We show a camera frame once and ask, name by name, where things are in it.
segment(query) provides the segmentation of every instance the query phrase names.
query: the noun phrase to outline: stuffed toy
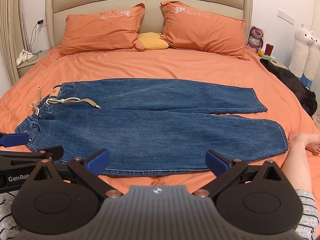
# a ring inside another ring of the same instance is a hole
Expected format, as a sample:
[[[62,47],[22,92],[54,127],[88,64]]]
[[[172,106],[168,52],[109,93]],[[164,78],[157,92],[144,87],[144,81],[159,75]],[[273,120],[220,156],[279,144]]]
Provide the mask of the stuffed toy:
[[[320,62],[320,40],[315,36],[314,31],[311,31],[310,33],[313,38],[313,44],[309,49],[306,65],[301,77],[301,82],[308,88],[311,87]]]
[[[301,24],[301,27],[294,33],[293,54],[289,65],[289,70],[299,79],[302,76],[312,44],[313,38],[310,31],[304,27],[304,24]]]
[[[263,30],[253,26],[250,30],[247,46],[252,48],[255,53],[258,53],[259,49],[262,49],[263,46],[262,37]]]

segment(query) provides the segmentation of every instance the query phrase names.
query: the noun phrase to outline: blue gripper pad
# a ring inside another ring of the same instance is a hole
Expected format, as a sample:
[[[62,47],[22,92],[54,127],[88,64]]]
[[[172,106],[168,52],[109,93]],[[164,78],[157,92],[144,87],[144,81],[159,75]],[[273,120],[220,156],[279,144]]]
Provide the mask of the blue gripper pad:
[[[5,134],[0,139],[0,146],[13,147],[18,145],[25,145],[29,142],[29,135],[26,133],[10,133]]]
[[[209,151],[207,151],[205,154],[205,165],[207,165],[208,169],[217,177],[225,171],[227,171],[228,169],[230,169],[229,163],[231,162],[228,160],[223,161],[222,159],[224,158],[221,157],[219,158]]]
[[[91,171],[94,175],[98,176],[109,165],[109,161],[110,161],[109,151],[106,149],[103,149],[100,151],[100,153],[97,152],[97,155],[94,156],[91,160],[88,160],[84,165],[84,167],[88,171]]]

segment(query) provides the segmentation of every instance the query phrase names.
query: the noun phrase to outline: jeans leg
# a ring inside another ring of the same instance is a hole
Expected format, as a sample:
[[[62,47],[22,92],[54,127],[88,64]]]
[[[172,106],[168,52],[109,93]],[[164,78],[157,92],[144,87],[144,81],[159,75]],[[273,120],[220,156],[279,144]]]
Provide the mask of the jeans leg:
[[[43,114],[30,149],[60,144],[62,162],[107,148],[105,174],[147,176],[207,170],[213,149],[228,159],[254,161],[286,152],[282,127],[240,116],[132,110],[65,110]]]
[[[58,99],[89,98],[103,109],[172,111],[200,114],[265,112],[252,88],[179,79],[104,79],[61,85]],[[57,104],[62,109],[90,109],[85,102]]]

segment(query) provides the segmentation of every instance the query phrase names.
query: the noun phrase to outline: orange duvet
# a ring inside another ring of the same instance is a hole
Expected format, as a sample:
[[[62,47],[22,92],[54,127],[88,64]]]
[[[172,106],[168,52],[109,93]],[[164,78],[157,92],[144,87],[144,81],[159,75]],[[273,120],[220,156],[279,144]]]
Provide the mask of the orange duvet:
[[[147,50],[145,52],[84,52],[59,57],[59,47],[51,49],[17,84],[0,99],[0,131],[13,133],[15,127],[33,109],[38,87],[42,98],[52,87],[63,82],[89,81],[105,78],[177,78],[254,88],[260,102],[268,108],[265,113],[240,114],[247,118],[270,119],[291,132],[319,133],[312,119],[300,106],[295,95],[260,63],[249,47],[249,61],[193,50]],[[25,146],[14,150],[29,151]],[[282,166],[287,154],[274,157]],[[320,157],[307,151],[312,175],[312,190],[320,205]],[[130,185],[185,184],[190,192],[215,178],[211,172],[169,175],[162,177],[114,178],[100,176],[114,188],[126,193]]]

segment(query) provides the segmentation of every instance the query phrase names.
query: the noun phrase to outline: white alpaca plush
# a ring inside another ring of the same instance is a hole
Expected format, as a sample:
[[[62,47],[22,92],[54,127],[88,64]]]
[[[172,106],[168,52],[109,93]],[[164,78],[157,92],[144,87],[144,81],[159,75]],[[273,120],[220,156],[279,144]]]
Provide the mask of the white alpaca plush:
[[[293,54],[289,65],[289,70],[298,78],[302,76],[312,43],[313,38],[310,31],[304,27],[304,24],[301,24],[301,27],[294,33]]]
[[[315,36],[314,31],[311,31],[311,34],[313,36],[313,44],[309,49],[306,65],[301,78],[302,83],[308,88],[311,87],[320,62],[320,40]]]

